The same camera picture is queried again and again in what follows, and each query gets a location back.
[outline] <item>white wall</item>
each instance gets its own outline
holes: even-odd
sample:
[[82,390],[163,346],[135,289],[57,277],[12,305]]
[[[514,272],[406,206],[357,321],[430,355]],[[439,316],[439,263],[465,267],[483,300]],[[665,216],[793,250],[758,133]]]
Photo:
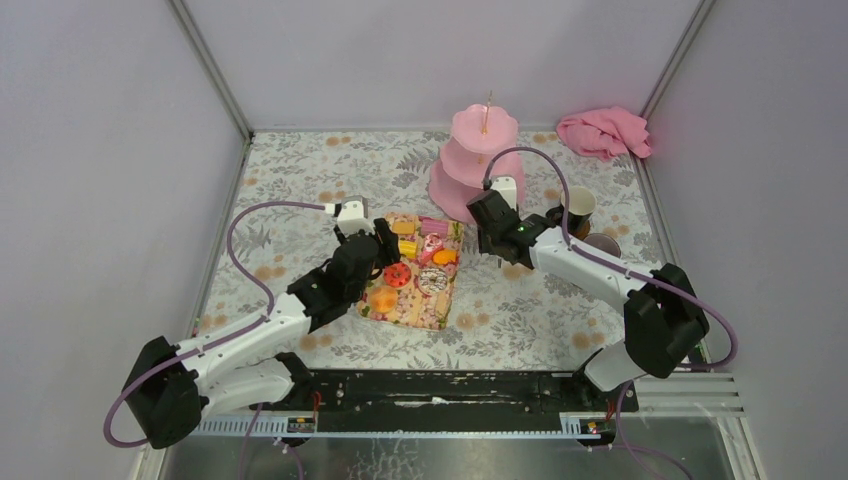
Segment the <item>white wall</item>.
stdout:
[[240,144],[164,1],[0,6],[0,478],[126,478],[103,417],[185,334]]
[[648,99],[698,0],[190,0],[255,128],[525,126]]
[[848,468],[846,17],[841,0],[717,2],[650,125],[684,266],[739,333],[770,479]]

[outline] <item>floral tablecloth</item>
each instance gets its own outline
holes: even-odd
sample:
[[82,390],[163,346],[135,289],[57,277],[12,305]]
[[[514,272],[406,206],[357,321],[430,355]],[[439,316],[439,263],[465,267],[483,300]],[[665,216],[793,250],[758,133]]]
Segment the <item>floral tablecloth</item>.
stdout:
[[[259,133],[245,166],[234,213],[268,200],[326,203],[363,195],[372,218],[387,212],[444,217],[427,196],[429,168],[444,132]],[[598,198],[592,231],[615,237],[623,258],[658,266],[659,246],[628,157],[601,162],[566,148],[553,132],[522,132],[519,145],[550,154],[569,182]],[[522,214],[543,214],[558,203],[550,166],[522,154],[527,200]],[[238,258],[279,294],[320,265],[337,246],[333,221],[314,210],[271,208],[246,217],[235,236]],[[476,253],[476,231],[466,227],[456,292],[447,328],[435,332],[367,320],[351,308],[300,341],[295,351],[312,368],[563,369],[624,335],[609,306],[552,276]],[[220,328],[256,309],[264,294],[224,254],[212,280],[200,331]]]

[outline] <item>pink towel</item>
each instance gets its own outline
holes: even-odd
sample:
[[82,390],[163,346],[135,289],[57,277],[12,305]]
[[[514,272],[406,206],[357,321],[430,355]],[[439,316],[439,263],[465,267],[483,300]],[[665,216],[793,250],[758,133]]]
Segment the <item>pink towel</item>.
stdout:
[[621,107],[601,108],[562,117],[557,133],[580,155],[610,160],[629,148],[639,158],[651,154],[647,122]]

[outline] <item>floor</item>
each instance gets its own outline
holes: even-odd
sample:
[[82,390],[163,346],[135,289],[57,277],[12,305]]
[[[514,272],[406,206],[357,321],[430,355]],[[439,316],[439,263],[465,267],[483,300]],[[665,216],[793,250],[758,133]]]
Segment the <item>floor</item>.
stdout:
[[[708,418],[623,421],[633,444],[680,460],[694,478],[733,478],[719,432]],[[237,437],[189,437],[169,452],[161,480],[232,480],[240,447]],[[565,440],[313,439],[297,451],[310,480],[653,478],[626,451],[589,453]],[[268,439],[251,439],[246,458],[250,480],[297,478],[294,459]],[[674,467],[645,458],[667,479],[685,478]]]
[[[429,167],[444,132],[259,133],[235,203],[289,199],[324,203],[363,195],[370,216],[386,212],[444,214],[426,191]],[[553,132],[523,132],[519,145],[550,154],[572,184],[598,198],[592,230],[616,238],[623,257],[656,266],[651,232],[631,160],[602,162],[568,150]],[[558,204],[561,188],[550,166],[522,154],[527,200],[522,211],[543,214]],[[311,210],[274,208],[244,219],[235,236],[238,258],[274,292],[320,265],[336,241],[330,217]],[[263,308],[262,292],[223,256],[199,330],[219,328]],[[476,232],[466,241],[456,294],[442,331],[399,327],[346,316],[299,342],[257,352],[295,351],[313,368],[553,369],[578,367],[592,352],[623,336],[620,315],[569,282],[524,267],[498,266],[476,253]]]

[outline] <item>cup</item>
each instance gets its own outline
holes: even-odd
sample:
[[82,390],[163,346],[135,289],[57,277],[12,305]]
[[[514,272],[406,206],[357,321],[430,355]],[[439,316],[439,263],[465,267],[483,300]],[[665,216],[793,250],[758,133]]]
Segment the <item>cup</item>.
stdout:
[[603,233],[590,233],[583,239],[583,243],[593,246],[602,252],[606,252],[613,257],[621,258],[621,247],[609,235]]
[[[589,217],[595,213],[598,204],[595,194],[586,187],[573,186],[568,189],[568,200],[568,233],[575,235],[588,230]],[[559,202],[565,205],[565,192],[560,193]]]

